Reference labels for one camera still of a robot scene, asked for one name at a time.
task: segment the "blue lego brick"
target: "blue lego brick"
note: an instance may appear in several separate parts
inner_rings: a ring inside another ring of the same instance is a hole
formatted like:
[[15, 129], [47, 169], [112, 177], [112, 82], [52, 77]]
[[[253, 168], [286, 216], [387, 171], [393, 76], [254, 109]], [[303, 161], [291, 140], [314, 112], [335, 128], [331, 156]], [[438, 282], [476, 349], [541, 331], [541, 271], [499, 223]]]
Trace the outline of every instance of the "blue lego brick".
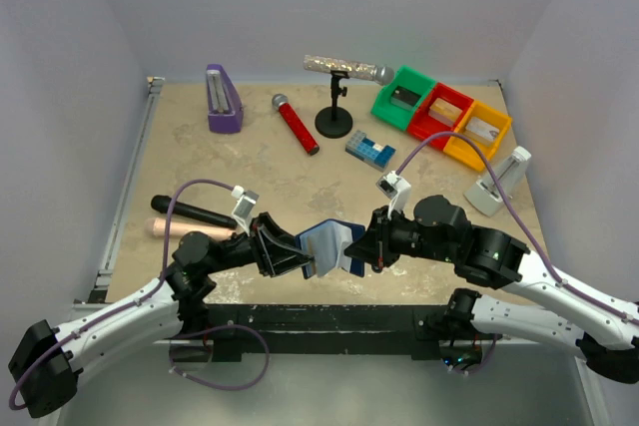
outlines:
[[390, 158], [395, 153], [393, 147], [388, 145], [382, 147], [380, 144], [367, 138], [366, 134], [361, 130], [352, 134], [346, 142], [345, 150], [364, 163], [381, 171], [386, 168]]

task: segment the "white object in yellow bin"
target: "white object in yellow bin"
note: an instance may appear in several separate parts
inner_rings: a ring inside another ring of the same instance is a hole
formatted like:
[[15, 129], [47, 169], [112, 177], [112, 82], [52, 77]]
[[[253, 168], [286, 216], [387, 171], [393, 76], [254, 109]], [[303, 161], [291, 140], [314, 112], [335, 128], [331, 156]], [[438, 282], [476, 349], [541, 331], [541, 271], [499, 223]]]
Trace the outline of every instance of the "white object in yellow bin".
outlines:
[[472, 117], [466, 124], [464, 134], [470, 139], [489, 147], [499, 136], [499, 129], [484, 122], [477, 117]]
[[428, 115], [444, 125], [452, 127], [461, 115], [461, 109], [443, 99], [435, 99], [428, 109]]

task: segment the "silver glitter microphone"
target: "silver glitter microphone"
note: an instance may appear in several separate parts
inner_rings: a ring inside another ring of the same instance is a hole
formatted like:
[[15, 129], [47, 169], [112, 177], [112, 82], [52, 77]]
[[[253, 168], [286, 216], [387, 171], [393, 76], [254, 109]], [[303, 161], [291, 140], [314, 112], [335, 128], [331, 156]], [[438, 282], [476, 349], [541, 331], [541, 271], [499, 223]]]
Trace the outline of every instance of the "silver glitter microphone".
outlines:
[[371, 80], [380, 85], [388, 85], [395, 76], [393, 70], [385, 65], [365, 64], [317, 55], [304, 55], [304, 68], [324, 74], [329, 74], [331, 70], [341, 70], [348, 72], [348, 76], [352, 79]]

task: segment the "table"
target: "table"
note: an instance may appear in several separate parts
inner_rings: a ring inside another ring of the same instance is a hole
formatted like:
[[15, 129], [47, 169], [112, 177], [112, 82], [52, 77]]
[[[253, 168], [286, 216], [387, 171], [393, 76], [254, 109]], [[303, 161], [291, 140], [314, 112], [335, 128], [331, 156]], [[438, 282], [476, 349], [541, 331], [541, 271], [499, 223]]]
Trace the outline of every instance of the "table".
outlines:
[[[214, 179], [241, 185], [260, 195], [254, 213], [269, 212], [275, 222], [295, 234], [318, 222], [338, 218], [368, 225], [371, 212], [387, 203], [375, 182], [381, 173], [344, 151], [348, 137], [330, 140], [315, 130], [315, 114], [330, 103], [327, 85], [240, 84], [245, 105], [242, 131], [219, 135], [209, 131], [204, 84], [167, 84], [162, 90], [132, 192], [127, 223], [115, 259], [115, 271], [107, 301], [116, 301], [158, 275], [162, 241], [144, 233], [145, 220], [156, 215], [149, 203], [153, 195], [172, 195], [191, 179]], [[453, 88], [506, 112], [498, 85], [460, 85]], [[354, 120], [353, 130], [396, 148], [389, 169], [396, 169], [418, 140], [370, 113], [379, 87], [348, 85], [348, 96], [339, 100]], [[319, 153], [309, 157], [284, 120], [271, 107], [276, 93], [286, 94], [291, 105], [314, 134]], [[493, 161], [506, 157], [516, 146], [512, 131], [505, 136]], [[429, 147], [413, 159], [403, 173], [412, 184], [406, 212], [420, 199], [442, 194], [463, 207], [477, 224], [499, 228], [528, 242], [506, 209], [488, 218], [471, 206], [463, 192], [477, 172]], [[513, 193], [513, 205], [542, 242], [541, 228], [527, 182]], [[187, 189], [180, 200], [214, 212], [230, 214], [235, 199], [229, 192], [208, 185]], [[178, 240], [173, 239], [170, 251]], [[364, 278], [336, 270], [324, 278], [304, 280], [300, 271], [283, 277], [262, 277], [254, 265], [212, 275], [218, 287], [209, 302], [302, 304], [437, 304], [447, 303], [457, 287], [471, 287], [454, 275], [452, 266], [424, 259], [402, 257], [381, 274], [368, 268]], [[489, 294], [523, 303], [502, 291]]]

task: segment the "round black stand base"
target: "round black stand base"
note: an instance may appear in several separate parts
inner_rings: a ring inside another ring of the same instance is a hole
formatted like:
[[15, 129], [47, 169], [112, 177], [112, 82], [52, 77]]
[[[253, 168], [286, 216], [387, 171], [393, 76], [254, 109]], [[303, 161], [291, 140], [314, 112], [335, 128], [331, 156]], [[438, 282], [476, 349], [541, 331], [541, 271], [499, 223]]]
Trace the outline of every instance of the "round black stand base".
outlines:
[[332, 107], [321, 109], [316, 116], [316, 129], [329, 139], [340, 139], [352, 129], [352, 117], [342, 107], [337, 107], [337, 120], [332, 120]]

